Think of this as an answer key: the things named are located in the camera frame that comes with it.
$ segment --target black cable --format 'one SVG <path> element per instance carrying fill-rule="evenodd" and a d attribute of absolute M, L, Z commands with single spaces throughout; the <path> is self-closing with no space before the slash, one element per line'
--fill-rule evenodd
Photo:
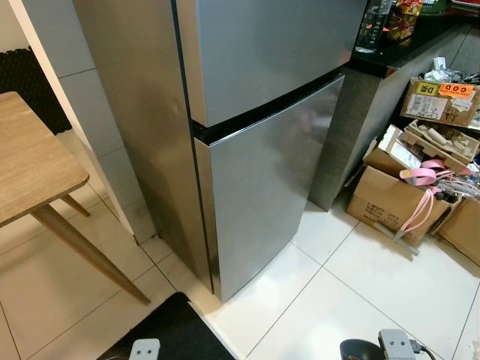
<path fill-rule="evenodd" d="M 434 354 L 432 354 L 432 352 L 429 349 L 427 349 L 425 346 L 422 346 L 421 350 L 425 351 L 427 355 L 430 356 L 430 359 L 436 360 Z"/>

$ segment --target black countertop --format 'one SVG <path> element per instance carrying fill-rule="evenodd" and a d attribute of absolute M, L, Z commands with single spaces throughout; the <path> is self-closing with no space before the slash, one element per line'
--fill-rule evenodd
<path fill-rule="evenodd" d="M 467 23 L 472 20 L 459 16 L 420 17 L 410 37 L 394 43 L 384 36 L 376 52 L 353 51 L 345 66 L 385 78 Z"/>

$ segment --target table leg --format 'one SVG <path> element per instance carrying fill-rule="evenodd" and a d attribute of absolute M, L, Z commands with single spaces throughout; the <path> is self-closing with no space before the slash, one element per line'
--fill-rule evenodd
<path fill-rule="evenodd" d="M 108 278 L 116 282 L 135 299 L 147 305 L 150 300 L 108 258 L 66 221 L 52 206 L 45 205 L 31 213 L 48 230 L 73 248 Z"/>
<path fill-rule="evenodd" d="M 62 196 L 60 199 L 65 201 L 69 206 L 77 210 L 83 216 L 90 216 L 90 213 L 87 211 L 87 209 L 81 206 L 72 196 L 65 195 Z"/>

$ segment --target water bottle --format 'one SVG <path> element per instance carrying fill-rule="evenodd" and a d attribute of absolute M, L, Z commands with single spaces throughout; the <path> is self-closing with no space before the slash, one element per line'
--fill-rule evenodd
<path fill-rule="evenodd" d="M 370 0 L 368 2 L 355 42 L 356 51 L 375 53 L 391 7 L 392 0 Z"/>

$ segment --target refrigerator side panel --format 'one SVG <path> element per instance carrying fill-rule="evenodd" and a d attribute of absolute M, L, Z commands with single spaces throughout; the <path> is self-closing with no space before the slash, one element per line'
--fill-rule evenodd
<path fill-rule="evenodd" d="M 204 154 L 197 158 L 199 173 L 211 176 L 202 199 L 205 219 L 214 212 L 207 233 L 215 237 L 208 243 L 216 243 L 211 261 L 220 271 L 215 293 L 221 300 L 296 234 L 343 79 L 212 145 L 196 140 L 197 154 Z"/>
<path fill-rule="evenodd" d="M 366 0 L 176 3 L 192 119 L 210 127 L 348 62 Z"/>
<path fill-rule="evenodd" d="M 212 282 L 170 0 L 76 0 L 157 231 Z"/>

